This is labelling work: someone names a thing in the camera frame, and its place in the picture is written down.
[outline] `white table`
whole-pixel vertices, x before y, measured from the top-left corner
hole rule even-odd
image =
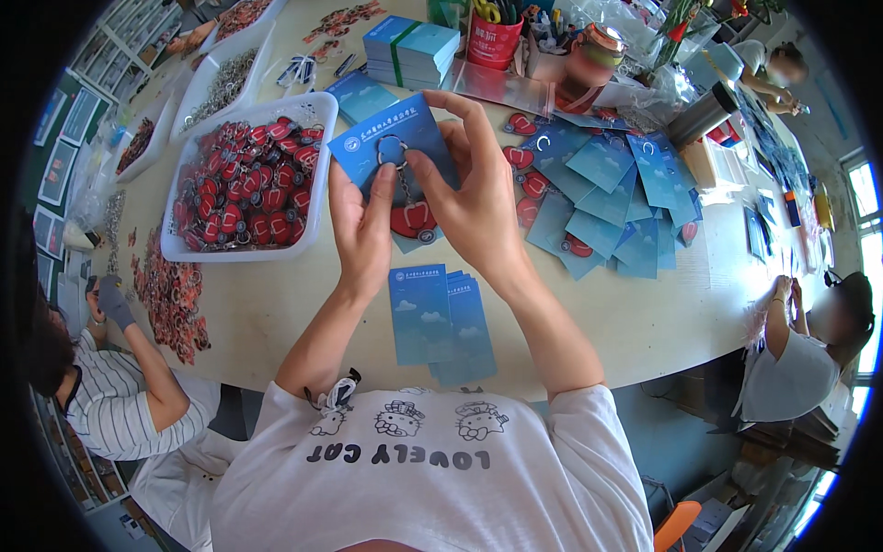
[[[283,95],[275,78],[284,68],[284,60],[306,53],[301,39],[317,26],[318,20],[337,8],[353,4],[344,0],[301,3],[291,0],[276,18],[275,47],[271,64],[277,62],[265,78],[258,102]],[[392,13],[424,18],[424,4],[381,2]],[[343,40],[347,54],[359,52],[356,64],[364,63],[362,34],[381,18],[360,21],[351,27]],[[343,61],[331,59],[322,68],[317,90],[333,82],[331,73]],[[169,61],[157,74],[174,72],[178,61]],[[133,104],[148,102],[161,84],[152,81]],[[405,97],[411,92],[390,87]],[[485,104],[488,116],[497,129],[513,112],[495,104]],[[437,118],[450,118],[437,113]],[[338,122],[335,135],[345,129]],[[501,146],[518,145],[521,140],[498,132]],[[169,145],[160,161],[129,185],[126,208],[119,226],[120,276],[132,285],[128,269],[132,253],[143,258],[147,232],[162,220],[172,172],[180,147]],[[751,175],[751,184],[774,189],[774,182],[761,175]],[[754,194],[753,188],[743,192]],[[781,241],[793,243],[797,234],[787,225],[784,207],[778,205]],[[575,282],[564,266],[552,255],[526,244],[537,270],[555,295],[570,311],[579,327],[588,335],[606,368],[611,387],[644,382],[696,366],[738,348],[745,336],[745,308],[767,291],[773,278],[782,272],[780,263],[764,265],[749,253],[743,209],[740,200],[705,209],[705,222],[693,246],[677,253],[677,271],[660,271],[659,280],[618,276],[605,268],[596,268]],[[125,236],[138,227],[138,243],[129,248]],[[96,257],[106,259],[107,252]],[[524,397],[545,398],[527,344],[509,308],[493,293],[487,283],[453,251],[446,240],[402,255],[393,246],[393,267],[443,262],[448,271],[462,269],[479,280],[487,324],[494,345],[498,374],[475,382],[488,391]],[[255,263],[203,263],[204,289],[199,299],[200,314],[206,316],[212,348],[197,352],[196,365],[182,366],[167,346],[161,350],[170,366],[202,377],[263,391],[322,302],[334,288],[340,266],[331,231],[328,203],[321,208],[321,231],[315,244],[293,261]],[[803,278],[804,293],[811,301],[822,287],[818,277]],[[140,303],[132,309],[143,329],[148,329],[147,311]],[[350,341],[342,368],[355,367],[364,376],[360,387],[395,389],[404,385],[436,388],[426,367],[396,366],[393,346],[389,291],[383,289],[367,308]],[[112,333],[112,337],[122,337]]]

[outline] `white shirt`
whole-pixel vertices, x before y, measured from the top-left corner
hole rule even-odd
[[[742,392],[731,415],[741,405],[743,421],[800,418],[822,404],[839,378],[840,366],[825,344],[791,329],[778,361],[768,348],[745,361]]]
[[[547,423],[486,393],[371,391],[322,418],[275,383],[215,491],[215,550],[652,550],[610,391],[559,394]]]
[[[770,63],[771,52],[766,51],[766,46],[761,41],[739,42],[732,48],[745,62],[745,67],[751,70],[752,75],[757,74],[758,69],[766,67]]]
[[[83,446],[111,460],[171,452],[208,426],[221,402],[221,384],[172,373],[190,398],[183,418],[156,431],[147,407],[147,383],[132,355],[98,351],[88,329],[83,329],[74,355],[79,375],[64,416]]]

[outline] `pen holder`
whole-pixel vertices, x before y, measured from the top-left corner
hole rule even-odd
[[[515,25],[488,23],[473,9],[466,59],[476,65],[506,71],[515,56],[524,23],[525,18],[520,14]]]

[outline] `hand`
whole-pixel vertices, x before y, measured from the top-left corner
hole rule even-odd
[[[89,312],[92,314],[92,320],[99,324],[107,318],[102,310],[98,308],[98,286],[99,282],[95,282],[95,287],[86,293],[86,302],[89,304]]]
[[[211,21],[207,21],[193,29],[193,31],[187,35],[187,44],[191,47],[196,47],[202,44],[206,40],[206,37],[215,29],[215,25],[215,20],[212,19]]]
[[[782,303],[787,304],[791,297],[791,278],[785,275],[777,276],[775,279],[775,291],[773,299],[780,299]]]
[[[794,298],[794,306],[798,311],[804,310],[804,290],[800,288],[797,278],[791,279],[791,297]]]
[[[339,288],[366,304],[377,295],[389,276],[392,237],[389,214],[396,185],[396,166],[384,163],[371,185],[367,207],[362,192],[337,162],[328,171],[328,207],[334,240],[340,255]]]
[[[409,149],[405,157],[451,246],[495,287],[530,265],[518,231],[512,169],[480,103],[451,92],[425,90],[423,95],[429,105],[463,119],[462,124],[439,123],[457,165],[459,192],[424,153]]]
[[[98,294],[98,308],[100,308],[112,321],[117,323],[120,330],[125,331],[129,325],[135,323],[132,311],[129,310],[125,297],[120,293],[117,285],[122,282],[119,276],[107,275],[98,281],[101,292]]]

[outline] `white plastic basket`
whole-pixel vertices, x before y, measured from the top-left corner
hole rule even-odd
[[[135,133],[138,132],[138,127],[141,125],[144,117],[153,121],[154,133],[151,135],[147,148],[140,157],[116,176],[119,184],[132,182],[147,167],[156,163],[156,160],[160,158],[166,144],[169,143],[169,132],[171,131],[171,124],[175,120],[178,105],[181,103],[181,95],[179,92],[160,94],[150,105],[132,118],[118,146],[117,165],[113,167],[115,175],[119,165],[119,157],[129,147],[129,144],[132,143],[132,139],[135,138]]]
[[[303,126],[318,123],[325,127],[325,136],[322,139],[319,160],[316,162],[315,169],[313,170],[310,208],[306,215],[303,236],[298,240],[298,243],[283,249],[201,253],[187,248],[184,239],[177,235],[175,221],[172,217],[172,206],[177,199],[177,179],[181,166],[197,154],[198,145],[195,137],[212,132],[225,121],[247,121],[250,125],[265,125],[267,122],[276,120],[280,116],[290,117]],[[210,117],[193,127],[195,131],[193,133],[194,138],[189,139],[184,145],[181,158],[178,160],[177,167],[172,176],[172,186],[169,190],[165,215],[162,219],[162,237],[160,239],[162,256],[167,261],[173,262],[248,262],[280,261],[293,259],[300,255],[307,247],[313,244],[319,235],[322,202],[325,200],[325,188],[328,184],[328,162],[331,156],[328,150],[328,141],[332,139],[336,120],[337,99],[328,92],[311,92],[310,94],[291,96],[274,102],[236,110],[221,117]]]
[[[284,8],[287,3],[288,3],[288,0],[273,0],[273,2],[271,2],[269,4],[269,6],[267,6],[267,9],[264,10],[264,12],[260,15],[260,17],[258,17],[250,26],[259,25],[260,23],[263,23],[264,21],[269,21],[271,19],[275,19],[275,16],[279,15],[279,12],[282,11],[282,8]],[[205,54],[206,52],[209,52],[213,48],[218,47],[221,44],[224,44],[226,41],[228,41],[229,39],[233,38],[234,36],[236,36],[237,34],[239,34],[241,32],[242,31],[237,31],[236,33],[231,34],[230,36],[223,39],[222,41],[215,42],[215,37],[218,34],[218,25],[215,25],[215,28],[212,29],[212,32],[209,33],[208,36],[206,37],[206,40],[202,42],[202,46],[200,46],[200,53]]]
[[[254,57],[252,69],[245,78],[245,84],[243,84],[239,96],[230,105],[222,110],[218,110],[212,117],[224,116],[233,110],[246,108],[254,104],[258,90],[260,90],[260,84],[263,81],[264,71],[267,69],[267,62],[273,53],[272,40],[274,29],[275,21],[251,25],[247,29],[243,29],[231,36],[229,40],[223,41],[223,44],[219,44],[217,48],[209,52],[206,58],[202,60],[202,63],[200,63],[196,73],[193,74],[190,85],[187,87],[184,98],[181,100],[181,106],[177,110],[175,122],[171,127],[170,140],[172,142],[180,143],[182,139],[193,136],[195,126],[185,132],[181,132],[181,127],[184,126],[186,118],[190,116],[192,111],[208,99],[208,90],[211,88],[212,81],[215,80],[215,75],[220,70],[221,64],[228,59],[247,52],[249,49],[257,48],[258,53]]]

